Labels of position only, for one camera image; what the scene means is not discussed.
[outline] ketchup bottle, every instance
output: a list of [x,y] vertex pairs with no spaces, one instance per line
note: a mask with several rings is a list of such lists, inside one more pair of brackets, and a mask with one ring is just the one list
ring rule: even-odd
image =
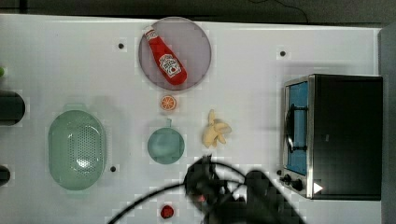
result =
[[166,80],[176,86],[187,79],[187,72],[177,56],[170,50],[151,26],[145,29],[145,37],[154,56],[155,63],[160,68]]

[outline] green bowl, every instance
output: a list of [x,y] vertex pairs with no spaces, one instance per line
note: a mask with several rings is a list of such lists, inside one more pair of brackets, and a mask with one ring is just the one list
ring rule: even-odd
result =
[[160,164],[172,164],[184,152],[183,137],[171,128],[171,122],[168,119],[167,127],[155,131],[148,140],[148,154]]
[[49,172],[63,188],[93,185],[106,166],[106,133],[100,121],[82,110],[58,116],[49,128]]

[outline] pink plate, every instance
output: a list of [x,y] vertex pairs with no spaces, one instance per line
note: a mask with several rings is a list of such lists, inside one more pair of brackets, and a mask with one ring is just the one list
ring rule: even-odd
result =
[[186,90],[199,83],[206,75],[211,60],[210,43],[201,27],[180,17],[164,18],[151,26],[181,61],[187,71],[187,79],[177,86],[166,81],[154,61],[148,41],[142,36],[139,62],[148,79],[157,86],[171,91]]

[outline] table surface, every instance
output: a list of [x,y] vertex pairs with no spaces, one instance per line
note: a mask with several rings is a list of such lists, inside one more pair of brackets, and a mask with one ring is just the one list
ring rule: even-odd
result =
[[[153,22],[0,15],[0,66],[7,68],[0,88],[28,104],[19,124],[0,128],[0,163],[12,172],[0,188],[1,223],[106,223],[149,190],[180,181],[209,153],[245,172],[267,172],[307,223],[380,223],[380,202],[310,201],[276,180],[283,83],[314,73],[378,76],[378,29],[198,22],[211,42],[208,74],[193,88],[167,91],[149,82],[138,63],[142,30]],[[177,98],[174,112],[159,107],[166,93]],[[65,104],[75,103],[103,122],[108,141],[106,170],[82,192],[62,189],[48,167],[49,127]],[[233,128],[218,149],[201,143],[210,109]],[[147,141],[167,118],[186,150],[177,163],[161,165]],[[158,213],[166,202],[177,210],[168,223],[200,223],[182,189],[144,203],[121,223],[163,223]]]

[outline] green cup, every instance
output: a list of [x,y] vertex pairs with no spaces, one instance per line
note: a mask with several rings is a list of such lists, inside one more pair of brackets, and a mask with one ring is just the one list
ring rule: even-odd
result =
[[168,119],[166,127],[155,131],[148,140],[148,154],[160,164],[172,164],[184,152],[183,137],[171,125],[172,120]]

